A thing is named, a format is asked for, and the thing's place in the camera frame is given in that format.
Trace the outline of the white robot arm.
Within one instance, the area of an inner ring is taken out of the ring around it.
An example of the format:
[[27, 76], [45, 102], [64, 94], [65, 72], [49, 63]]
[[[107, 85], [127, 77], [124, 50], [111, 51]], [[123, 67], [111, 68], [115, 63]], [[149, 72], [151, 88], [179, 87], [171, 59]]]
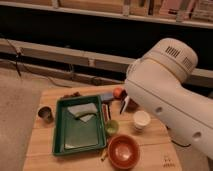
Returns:
[[183, 87], [197, 63], [186, 43], [163, 38], [129, 65], [124, 88], [134, 102], [213, 159], [213, 99]]

